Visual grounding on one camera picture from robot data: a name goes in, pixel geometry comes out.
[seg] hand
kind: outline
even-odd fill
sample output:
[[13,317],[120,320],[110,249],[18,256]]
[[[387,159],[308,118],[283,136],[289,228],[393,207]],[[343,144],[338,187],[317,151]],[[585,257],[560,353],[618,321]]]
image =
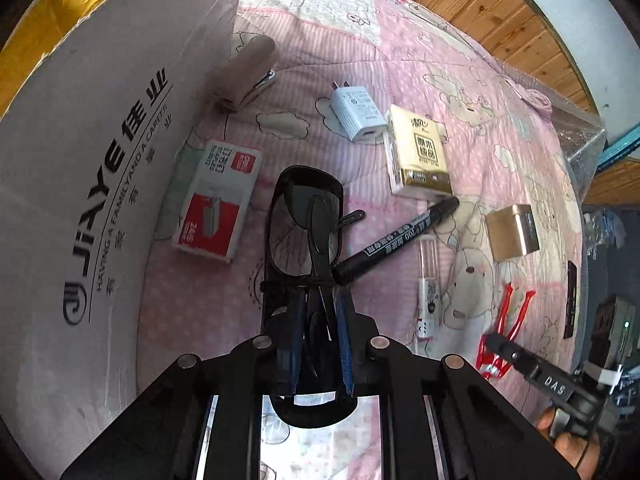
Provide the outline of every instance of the hand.
[[[551,442],[551,438],[549,437],[549,427],[551,426],[551,422],[554,420],[554,412],[555,409],[553,407],[548,408],[536,424],[538,431],[549,442]],[[578,436],[573,436],[571,433],[563,433],[558,435],[558,438],[556,438],[556,441],[553,444],[556,451],[560,453],[569,464],[575,467],[578,460],[580,460],[584,447],[587,445],[587,441]],[[598,434],[594,432],[591,443],[589,444],[589,449],[582,459],[582,463],[578,469],[578,474],[582,480],[591,480],[596,471],[599,457],[600,443],[598,442]]]

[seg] red and white box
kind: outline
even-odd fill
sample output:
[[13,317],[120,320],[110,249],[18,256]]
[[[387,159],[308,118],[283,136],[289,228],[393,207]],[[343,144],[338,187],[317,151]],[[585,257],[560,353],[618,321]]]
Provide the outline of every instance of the red and white box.
[[204,153],[173,242],[183,251],[229,263],[238,248],[262,153],[218,140],[207,143]]

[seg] wood paneling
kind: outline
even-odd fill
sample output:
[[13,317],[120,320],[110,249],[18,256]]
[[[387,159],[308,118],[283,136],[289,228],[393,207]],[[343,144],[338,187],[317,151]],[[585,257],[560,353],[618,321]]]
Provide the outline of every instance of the wood paneling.
[[524,0],[415,0],[482,44],[492,56],[540,79],[579,107],[593,111],[577,72]]
[[589,205],[640,205],[640,162],[626,158],[595,176]]

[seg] white wall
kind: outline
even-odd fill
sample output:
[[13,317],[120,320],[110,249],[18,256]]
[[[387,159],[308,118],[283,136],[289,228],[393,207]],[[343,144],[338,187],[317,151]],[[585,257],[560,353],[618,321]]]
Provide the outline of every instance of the white wall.
[[640,48],[609,1],[534,1],[574,56],[609,142],[640,123]]

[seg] black marker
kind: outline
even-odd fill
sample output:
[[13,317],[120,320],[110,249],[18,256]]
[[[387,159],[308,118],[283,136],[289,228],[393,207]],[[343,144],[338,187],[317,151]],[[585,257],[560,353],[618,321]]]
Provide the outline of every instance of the black marker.
[[424,231],[440,224],[452,215],[459,205],[460,200],[454,196],[441,200],[409,223],[337,264],[333,270],[335,281],[339,285],[347,285],[369,272],[372,267],[399,251]]

